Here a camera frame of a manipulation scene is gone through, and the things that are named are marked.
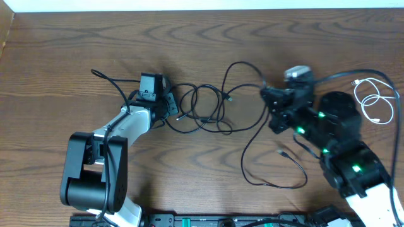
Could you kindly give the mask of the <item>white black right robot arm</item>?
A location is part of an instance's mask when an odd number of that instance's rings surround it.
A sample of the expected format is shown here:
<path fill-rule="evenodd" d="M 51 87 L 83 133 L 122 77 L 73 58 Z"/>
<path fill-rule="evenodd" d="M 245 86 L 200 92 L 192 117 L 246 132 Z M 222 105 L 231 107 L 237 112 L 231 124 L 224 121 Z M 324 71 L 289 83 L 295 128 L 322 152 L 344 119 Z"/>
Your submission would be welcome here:
<path fill-rule="evenodd" d="M 293 129 L 320 150 L 324 177 L 366 226 L 403 225 L 391 177 L 361 140 L 362 117 L 352 95 L 328 92 L 314 109 L 312 79 L 291 79 L 287 89 L 267 87 L 260 95 L 272 114 L 270 129 L 275 134 Z"/>

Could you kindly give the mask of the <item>light wooden side board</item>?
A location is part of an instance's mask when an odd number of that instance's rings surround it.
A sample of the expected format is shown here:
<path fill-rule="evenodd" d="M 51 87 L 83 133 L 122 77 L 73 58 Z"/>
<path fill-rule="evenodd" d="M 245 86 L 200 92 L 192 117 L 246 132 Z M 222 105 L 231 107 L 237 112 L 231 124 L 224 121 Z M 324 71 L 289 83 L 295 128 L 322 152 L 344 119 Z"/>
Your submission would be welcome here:
<path fill-rule="evenodd" d="M 6 46 L 6 41 L 13 23 L 15 13 L 14 11 L 3 1 L 0 3 L 0 54 L 3 54 Z"/>

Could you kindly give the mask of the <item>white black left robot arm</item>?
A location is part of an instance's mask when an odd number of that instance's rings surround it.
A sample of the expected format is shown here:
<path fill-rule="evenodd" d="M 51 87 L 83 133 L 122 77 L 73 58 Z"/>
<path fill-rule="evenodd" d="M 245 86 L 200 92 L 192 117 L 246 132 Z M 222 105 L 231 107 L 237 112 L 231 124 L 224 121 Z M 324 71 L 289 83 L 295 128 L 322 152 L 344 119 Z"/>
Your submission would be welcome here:
<path fill-rule="evenodd" d="M 60 200 L 95 216 L 95 224 L 148 226 L 141 206 L 128 196 L 128 150 L 157 121 L 178 113 L 171 83 L 163 74 L 142 73 L 140 87 L 119 114 L 93 132 L 75 132 L 68 141 Z"/>

